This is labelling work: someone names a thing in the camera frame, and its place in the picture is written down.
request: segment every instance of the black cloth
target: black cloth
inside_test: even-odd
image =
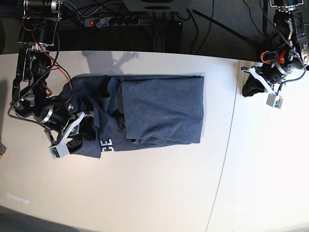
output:
[[[99,158],[101,151],[200,142],[204,77],[83,75],[72,85],[73,112],[93,111],[96,133],[68,143],[73,154]],[[68,85],[59,96],[70,96]]]

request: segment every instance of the power strip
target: power strip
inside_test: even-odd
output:
[[[84,21],[84,25],[87,28],[96,26],[102,27],[123,27],[123,26],[139,26],[140,19],[137,17],[107,17],[103,19],[88,18]]]

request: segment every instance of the white connector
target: white connector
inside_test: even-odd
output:
[[[283,102],[283,97],[270,93],[268,95],[266,104],[271,106],[271,107],[281,109],[282,102]]]

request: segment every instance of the wire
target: wire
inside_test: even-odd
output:
[[[79,12],[79,10],[77,9],[77,7],[76,7],[74,4],[72,4],[71,2],[69,2],[69,1],[66,0],[66,1],[64,1],[64,4],[65,4],[65,6],[66,6],[67,8],[69,8],[69,7],[68,7],[68,5],[66,5],[66,3],[69,4],[71,7],[73,7],[73,8],[75,9],[75,13],[76,13],[76,15],[77,15],[77,18],[78,18],[78,20],[80,20],[80,19],[79,19],[79,16],[82,15],[82,14]]]
[[[269,51],[262,52],[262,54],[261,54],[261,61],[262,61],[263,63],[270,64],[270,63],[272,63],[271,60],[263,60],[263,56],[264,56],[266,53],[269,53]]]
[[[31,12],[30,14],[28,14],[26,17],[24,17],[23,20],[21,21],[21,26],[22,26],[26,31],[32,31],[32,30],[33,30],[33,29],[28,29],[28,28],[26,28],[25,25],[24,25],[24,23],[25,23],[25,20],[26,20],[27,18],[29,18],[29,16],[32,15],[32,14],[34,14],[34,13],[36,13],[36,14],[42,14],[42,12],[34,11],[34,12]]]
[[[222,23],[219,23],[218,21],[216,21],[216,20],[214,20],[214,19],[208,17],[207,15],[202,14],[201,12],[198,12],[198,11],[196,11],[196,10],[193,10],[192,12],[195,13],[195,14],[197,14],[197,15],[199,15],[199,16],[201,16],[201,17],[203,17],[204,19],[207,19],[207,20],[211,21],[212,23],[214,23],[214,24],[220,26],[221,28],[227,30],[228,32],[232,33],[233,35],[236,35],[236,36],[239,37],[240,39],[242,39],[242,40],[244,40],[244,41],[250,43],[254,48],[256,48],[257,46],[261,46],[261,44],[260,44],[258,41],[255,41],[255,40],[253,40],[253,39],[250,39],[250,38],[248,38],[248,37],[246,37],[246,36],[243,36],[243,35],[237,33],[236,31],[230,29],[229,27],[223,25]]]
[[[78,17],[73,17],[73,18],[68,18],[66,20],[61,20],[60,23],[63,23],[65,21],[69,21],[69,20],[73,20],[73,19],[76,19]],[[94,17],[88,17],[88,16],[79,16],[79,18],[94,18]]]
[[[194,23],[194,26],[195,26],[195,28],[197,29],[197,33],[196,33],[195,38],[194,38],[194,40],[192,41],[192,44],[191,44],[191,54],[193,54],[194,44],[196,43],[197,38],[198,38],[198,26],[197,26],[197,23],[196,23],[196,21],[195,21],[193,15],[192,15],[192,13],[191,13],[191,11],[190,11],[189,9],[187,9],[187,12],[189,13],[189,17],[192,19],[192,21],[193,21],[193,23]]]
[[[263,34],[265,36],[265,41],[266,45],[269,48],[272,48],[272,40],[269,37],[269,33],[267,32],[268,24],[267,24],[267,14],[268,14],[268,0],[263,0],[263,22],[262,22],[262,27],[263,27]]]
[[[213,18],[213,14],[214,14],[214,0],[212,0],[212,13],[211,13],[211,19]],[[212,22],[210,22],[209,28],[208,28],[208,32],[207,32],[207,34],[206,34],[206,36],[205,36],[205,38],[204,38],[204,40],[203,40],[201,46],[198,48],[198,50],[197,50],[197,52],[196,52],[195,54],[198,54],[198,53],[199,53],[199,51],[201,50],[201,48],[202,48],[204,42],[206,41],[206,39],[207,39],[207,37],[208,37],[208,35],[209,35],[209,32],[210,32],[210,30],[211,30],[211,24],[212,24]]]
[[[67,74],[69,80],[72,81],[70,74],[58,62],[56,62],[56,64]]]
[[[271,24],[271,26],[277,31],[277,33],[280,35],[280,37],[283,39],[283,41],[291,48],[292,52],[296,55],[296,57],[298,58],[299,62],[301,63],[301,65],[304,67],[304,72],[303,74],[299,77],[299,78],[296,78],[296,79],[292,79],[292,80],[287,80],[287,81],[283,81],[280,86],[279,86],[279,89],[278,89],[278,92],[277,92],[277,95],[279,94],[279,92],[281,91],[283,85],[285,85],[286,83],[288,82],[294,82],[294,81],[298,81],[300,80],[301,78],[304,77],[304,75],[306,74],[306,71],[307,71],[307,68],[304,64],[304,62],[302,61],[299,53],[294,49],[294,47],[292,45],[290,45],[290,43],[287,41],[287,39],[282,35],[282,33],[278,30],[278,28],[271,22],[271,20],[268,18],[268,16],[266,15],[266,13],[264,12],[263,10],[263,7],[262,7],[262,3],[261,3],[261,0],[259,0],[259,3],[260,3],[260,8],[263,12],[263,15],[264,17],[267,19],[267,21]]]
[[[178,12],[176,12],[176,15],[177,15],[177,17],[179,18],[179,19],[181,19],[182,21],[188,21],[190,18],[191,18],[191,15],[189,14],[189,17],[188,18],[181,18],[180,16],[179,16],[179,13]]]
[[[91,16],[91,15],[93,15],[95,12],[97,12],[99,9],[101,9],[102,7],[105,7],[105,6],[107,6],[107,5],[109,5],[109,4],[113,4],[113,3],[123,3],[123,2],[122,2],[122,1],[108,2],[108,3],[106,3],[106,4],[102,5],[102,6],[99,6],[99,7],[96,8],[93,12],[91,12],[90,14],[88,14],[88,15],[86,15],[86,16]]]
[[[156,16],[155,16],[155,12],[152,11],[152,15],[153,15],[153,19],[154,19],[154,24],[157,24],[157,19],[156,19]]]
[[[58,56],[59,56],[59,51],[60,51],[60,37],[59,37],[58,33],[56,34],[56,36],[57,36],[57,40],[58,40],[58,48],[57,48],[57,53],[56,53],[54,62],[53,62],[52,65],[47,69],[47,71],[46,71],[38,80],[36,80],[36,82],[34,82],[34,83],[30,86],[29,90],[28,90],[24,95],[22,95],[18,100],[16,100],[15,102],[13,102],[13,103],[11,104],[11,107],[10,107],[10,109],[8,110],[8,116],[11,117],[11,118],[18,119],[18,120],[22,120],[22,121],[25,121],[25,122],[31,122],[31,123],[34,123],[34,124],[37,124],[37,125],[43,127],[43,128],[44,128],[44,131],[45,131],[45,132],[48,134],[48,136],[50,137],[52,144],[55,143],[54,140],[53,140],[53,137],[52,137],[52,133],[51,133],[51,131],[50,131],[45,125],[40,124],[40,123],[38,123],[38,122],[36,122],[36,121],[33,121],[33,120],[29,120],[29,119],[22,118],[22,117],[20,117],[20,116],[11,115],[11,111],[13,110],[13,108],[17,107],[18,103],[19,103],[22,99],[24,99],[24,98],[33,90],[33,88],[34,88],[45,76],[47,76],[47,74],[48,74],[48,73],[52,70],[52,68],[55,66],[55,64],[56,64],[56,62],[57,62],[57,59],[58,59]]]
[[[37,46],[41,49],[41,51],[51,60],[51,62],[53,62],[54,61],[54,59],[49,55],[49,54],[47,54],[45,51],[44,51],[44,49],[42,48],[42,46],[37,42],[37,40],[35,39],[35,36],[34,36],[34,32],[32,31],[32,37],[33,37],[33,40],[34,40],[34,42],[37,44]],[[71,83],[71,79],[69,79],[67,76],[66,76],[66,74],[58,67],[57,68],[65,77],[66,77],[66,79],[68,80],[68,83],[69,83],[69,86],[70,86],[70,88],[71,88],[71,90],[73,90],[73,86],[72,86],[72,83]]]
[[[98,2],[98,1],[96,1],[96,0],[92,0],[92,1],[95,2],[97,5],[100,5],[100,6],[104,7],[105,9],[109,10],[110,12],[112,12],[112,13],[114,13],[114,14],[117,14],[117,13],[118,13],[118,12],[116,12],[116,11],[112,11],[111,9],[109,9],[109,8],[107,8],[107,7],[105,6],[105,4],[106,4],[106,3],[109,3],[110,0],[107,0],[107,1],[104,1],[104,2]]]
[[[47,89],[47,91],[49,92],[49,96],[53,94],[52,90],[46,84],[44,84],[42,80],[40,81],[40,83]]]
[[[262,32],[259,30],[259,28],[257,27],[257,25],[255,24],[253,18],[252,18],[252,14],[251,14],[251,9],[250,9],[250,7],[249,7],[248,4],[245,2],[245,0],[242,0],[242,1],[243,1],[243,3],[247,6],[247,8],[248,8],[248,10],[249,10],[250,18],[251,18],[251,21],[253,22],[255,28],[257,29],[257,31],[258,31],[262,36],[264,36],[264,35],[262,34]]]

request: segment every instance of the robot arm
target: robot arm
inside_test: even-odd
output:
[[[293,69],[306,70],[306,66],[309,64],[308,40],[306,38],[302,11],[298,9],[299,5],[303,3],[303,0],[301,2],[298,0],[275,0],[274,4],[270,2],[270,5],[276,8],[274,25],[283,38],[280,37],[280,44],[278,46],[274,47],[271,51],[265,51],[261,54],[261,60],[264,63],[262,67],[252,67],[255,69],[256,74],[262,77],[264,81],[259,81],[255,78],[252,75],[252,69],[249,72],[248,68],[242,68],[242,71],[250,73],[242,90],[244,97],[253,96],[259,92],[269,93],[269,88],[271,88],[273,91],[270,92],[268,100],[275,99],[275,102],[267,101],[267,104],[279,108],[281,104],[276,104],[277,99],[281,99],[282,103],[282,97],[278,96],[279,91],[285,83],[294,81],[286,81],[286,76]],[[275,96],[273,96],[276,84],[280,84],[280,87]]]
[[[10,117],[38,124],[44,128],[50,142],[50,152],[54,158],[70,153],[64,143],[66,138],[87,135],[94,140],[91,131],[92,113],[72,113],[69,99],[50,97],[46,79],[53,67],[58,68],[57,57],[60,39],[56,32],[61,20],[62,0],[24,0],[17,1],[24,7],[24,17],[18,42],[23,48],[18,55],[16,77],[13,81],[12,102],[8,112]],[[55,59],[49,56],[48,47],[58,46]],[[20,89],[21,83],[27,86]],[[58,132],[57,141],[51,131]]]

